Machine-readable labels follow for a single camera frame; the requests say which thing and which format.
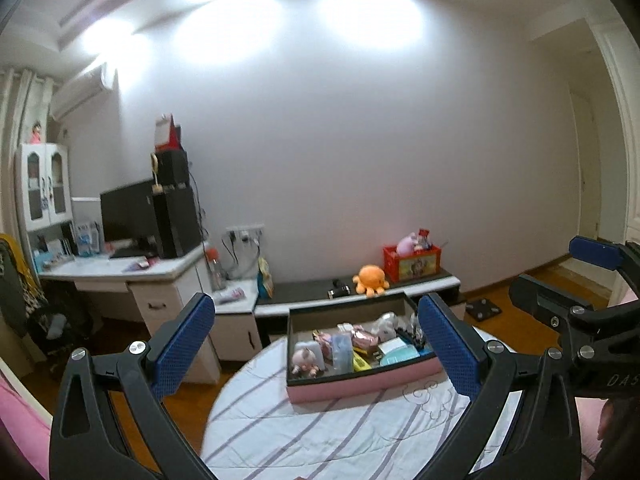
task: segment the white bedspread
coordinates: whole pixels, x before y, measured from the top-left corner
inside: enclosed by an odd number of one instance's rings
[[[363,396],[293,405],[285,364],[281,339],[222,389],[201,452],[220,480],[413,479],[469,403],[443,372]],[[493,461],[519,397],[510,394],[474,470]]]

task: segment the power outlet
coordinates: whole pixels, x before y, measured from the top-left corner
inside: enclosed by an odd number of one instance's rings
[[[249,241],[252,238],[261,238],[264,233],[264,224],[235,225],[225,229],[227,235],[234,233],[236,240],[241,242],[244,238]]]

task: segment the white curtain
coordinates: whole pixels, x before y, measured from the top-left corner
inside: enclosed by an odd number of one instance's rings
[[[47,117],[53,94],[52,78],[39,78],[31,70],[4,70],[0,80],[0,232],[20,240],[15,197],[15,153],[27,142],[36,121],[47,139]]]

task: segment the baseboard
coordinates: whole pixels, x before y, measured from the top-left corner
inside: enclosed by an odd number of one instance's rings
[[[533,267],[532,269],[523,270],[522,272],[519,272],[518,274],[515,274],[514,276],[510,276],[508,278],[500,280],[499,282],[491,283],[490,285],[481,286],[479,288],[474,288],[472,290],[464,290],[463,294],[467,298],[472,298],[472,297],[475,297],[475,296],[483,296],[485,293],[489,292],[490,290],[494,290],[494,288],[497,288],[497,287],[500,287],[500,286],[509,285],[513,280],[515,280],[521,274],[531,274],[532,272],[539,272],[540,270],[545,270],[545,269],[548,269],[549,267],[558,266],[562,262],[567,261],[570,257],[571,257],[571,255],[569,253],[563,254],[562,256],[560,256],[558,258],[555,258],[554,260],[551,260],[550,262],[547,262],[546,264],[542,264],[542,265],[539,265],[537,267]]]

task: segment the red plastic basket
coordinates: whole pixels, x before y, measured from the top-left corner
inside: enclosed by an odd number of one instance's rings
[[[396,246],[389,245],[382,249],[385,257],[385,274],[392,282],[418,280],[440,272],[440,255],[442,249],[432,246],[428,251],[416,251],[410,256],[400,256]]]

